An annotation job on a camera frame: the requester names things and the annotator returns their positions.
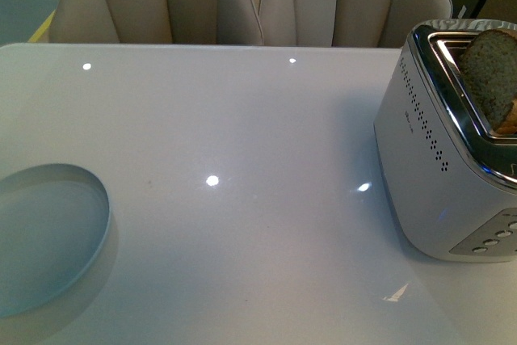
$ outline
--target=chair backrest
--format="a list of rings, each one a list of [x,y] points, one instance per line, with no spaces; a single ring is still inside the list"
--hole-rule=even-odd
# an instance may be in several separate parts
[[[50,42],[262,44],[253,0],[60,0]]]
[[[450,0],[261,0],[264,44],[400,47],[427,19],[450,18]]]

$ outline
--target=chair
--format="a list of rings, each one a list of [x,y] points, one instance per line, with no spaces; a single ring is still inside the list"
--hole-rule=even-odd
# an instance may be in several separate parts
[[[253,0],[60,0],[50,42],[262,44]]]
[[[446,19],[450,0],[261,0],[264,44],[401,47],[416,24]]]

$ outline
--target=toaster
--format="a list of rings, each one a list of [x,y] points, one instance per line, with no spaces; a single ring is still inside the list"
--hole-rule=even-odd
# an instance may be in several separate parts
[[[486,19],[421,23],[408,35],[374,129],[395,217],[424,254],[517,258],[517,135],[498,135],[464,88],[457,60]]]

